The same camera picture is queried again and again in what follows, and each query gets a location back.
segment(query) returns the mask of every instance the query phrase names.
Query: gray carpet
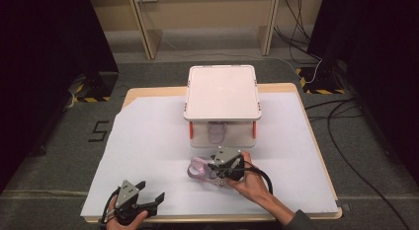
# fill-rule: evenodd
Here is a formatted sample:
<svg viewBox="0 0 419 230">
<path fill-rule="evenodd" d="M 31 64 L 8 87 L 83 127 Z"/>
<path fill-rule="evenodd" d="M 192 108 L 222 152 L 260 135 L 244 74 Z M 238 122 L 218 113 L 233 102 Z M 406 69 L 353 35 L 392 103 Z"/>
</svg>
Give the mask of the gray carpet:
<svg viewBox="0 0 419 230">
<path fill-rule="evenodd" d="M 258 83 L 297 84 L 305 107 L 345 95 L 307 95 L 290 66 L 280 60 L 226 62 L 167 62 L 120 64 L 120 77 L 111 100 L 106 103 L 76 103 L 64 112 L 50 136 L 46 154 L 28 157 L 0 196 L 0 229 L 97 229 L 79 215 L 106 147 L 115 115 L 129 88 L 185 86 L 189 68 L 204 64 L 251 64 Z M 328 116 L 337 104 L 307 111 L 311 119 Z M 348 103 L 341 115 L 360 115 L 356 102 Z M 99 130 L 92 133 L 97 121 Z M 344 208 L 338 220 L 316 220 L 320 229 L 404 229 L 388 205 L 365 184 L 334 147 L 327 120 L 311 122 L 331 181 Z M 331 120 L 331 131 L 342 153 L 400 212 L 410 229 L 419 229 L 419 189 L 405 168 L 385 154 L 379 137 L 364 116 Z M 274 224 L 163 224 L 159 229 L 269 229 Z"/>
</svg>

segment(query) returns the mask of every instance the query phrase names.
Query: black sleeve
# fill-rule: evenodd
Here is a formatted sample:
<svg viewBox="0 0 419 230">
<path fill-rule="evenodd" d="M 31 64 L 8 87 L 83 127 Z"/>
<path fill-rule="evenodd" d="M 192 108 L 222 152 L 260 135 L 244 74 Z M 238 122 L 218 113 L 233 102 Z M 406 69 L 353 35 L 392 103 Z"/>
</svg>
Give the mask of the black sleeve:
<svg viewBox="0 0 419 230">
<path fill-rule="evenodd" d="M 295 217 L 291 222 L 284 227 L 285 230 L 311 230 L 317 229 L 314 223 L 301 210 L 295 213 Z"/>
</svg>

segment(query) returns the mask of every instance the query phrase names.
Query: white lid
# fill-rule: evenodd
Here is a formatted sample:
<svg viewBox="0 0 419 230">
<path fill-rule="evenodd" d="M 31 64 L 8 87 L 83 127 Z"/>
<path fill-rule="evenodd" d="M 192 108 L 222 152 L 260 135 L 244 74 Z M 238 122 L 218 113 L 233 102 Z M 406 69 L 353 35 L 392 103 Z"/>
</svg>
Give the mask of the white lid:
<svg viewBox="0 0 419 230">
<path fill-rule="evenodd" d="M 261 110 L 254 67 L 191 67 L 184 117 L 189 121 L 259 119 Z"/>
</svg>

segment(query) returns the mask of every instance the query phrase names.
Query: human hand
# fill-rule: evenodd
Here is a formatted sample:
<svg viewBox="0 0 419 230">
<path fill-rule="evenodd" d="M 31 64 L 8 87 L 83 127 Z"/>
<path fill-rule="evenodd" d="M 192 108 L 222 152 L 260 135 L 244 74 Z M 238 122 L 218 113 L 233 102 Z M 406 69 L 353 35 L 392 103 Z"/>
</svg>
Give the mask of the human hand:
<svg viewBox="0 0 419 230">
<path fill-rule="evenodd" d="M 140 212 L 138 215 L 136 215 L 135 219 L 128 226 L 123 226 L 122 224 L 118 222 L 118 218 L 114 214 L 115 203 L 117 202 L 117 198 L 118 198 L 118 195 L 115 195 L 108 206 L 108 212 L 112 212 L 112 213 L 108 216 L 106 229 L 107 230 L 135 230 L 139 226 L 139 224 L 141 224 L 142 221 L 144 221 L 144 219 L 147 217 L 148 215 L 147 210 L 144 210 Z"/>
<path fill-rule="evenodd" d="M 242 151 L 241 155 L 244 159 L 244 168 L 256 168 L 252 164 L 249 152 Z M 232 179 L 227 179 L 227 183 L 241 195 L 258 204 L 272 197 L 262 177 L 255 172 L 246 171 L 241 181 L 236 182 Z"/>
</svg>

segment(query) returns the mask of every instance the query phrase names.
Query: person's left hand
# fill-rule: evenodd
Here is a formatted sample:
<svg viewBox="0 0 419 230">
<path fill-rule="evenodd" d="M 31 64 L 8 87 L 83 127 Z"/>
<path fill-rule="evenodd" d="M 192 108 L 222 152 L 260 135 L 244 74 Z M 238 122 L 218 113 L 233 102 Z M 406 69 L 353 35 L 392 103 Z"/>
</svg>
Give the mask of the person's left hand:
<svg viewBox="0 0 419 230">
<path fill-rule="evenodd" d="M 117 202 L 117 198 L 118 195 L 115 195 L 109 206 L 108 206 L 108 212 L 114 211 L 115 208 L 115 203 Z M 114 213 L 111 213 L 108 216 L 108 222 L 106 224 L 106 229 L 107 230 L 135 230 L 139 224 L 142 223 L 142 221 L 144 221 L 144 219 L 147 217 L 148 212 L 147 210 L 144 210 L 142 212 L 140 212 L 138 215 L 136 215 L 135 219 L 128 225 L 128 226 L 123 226 L 122 224 L 120 224 L 118 222 L 117 217 L 115 216 Z"/>
</svg>

